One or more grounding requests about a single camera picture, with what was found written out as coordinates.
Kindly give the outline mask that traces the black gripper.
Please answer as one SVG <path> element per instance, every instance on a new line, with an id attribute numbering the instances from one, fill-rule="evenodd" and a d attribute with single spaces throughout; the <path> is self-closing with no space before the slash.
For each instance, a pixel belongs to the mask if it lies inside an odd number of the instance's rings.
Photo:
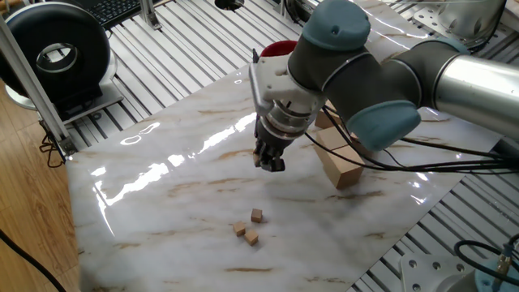
<path id="1" fill-rule="evenodd" d="M 285 162 L 282 153 L 294 140 L 301 136 L 301 129 L 290 125 L 284 118 L 258 116 L 255 121 L 256 138 L 253 151 L 255 167 L 269 172 L 282 172 Z"/>

